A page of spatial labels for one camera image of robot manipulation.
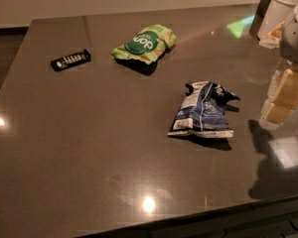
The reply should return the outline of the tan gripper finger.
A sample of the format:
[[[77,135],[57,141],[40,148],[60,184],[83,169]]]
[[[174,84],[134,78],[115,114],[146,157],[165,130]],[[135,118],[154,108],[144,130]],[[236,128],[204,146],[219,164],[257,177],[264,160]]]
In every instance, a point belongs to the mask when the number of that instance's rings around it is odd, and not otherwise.
[[[264,119],[282,125],[298,108],[298,67],[284,71]]]
[[[267,98],[265,99],[262,109],[261,109],[261,116],[264,117],[268,112],[269,106],[273,101],[274,95],[278,89],[279,83],[281,81],[283,75],[282,70],[276,70],[271,77],[270,84],[267,90]]]

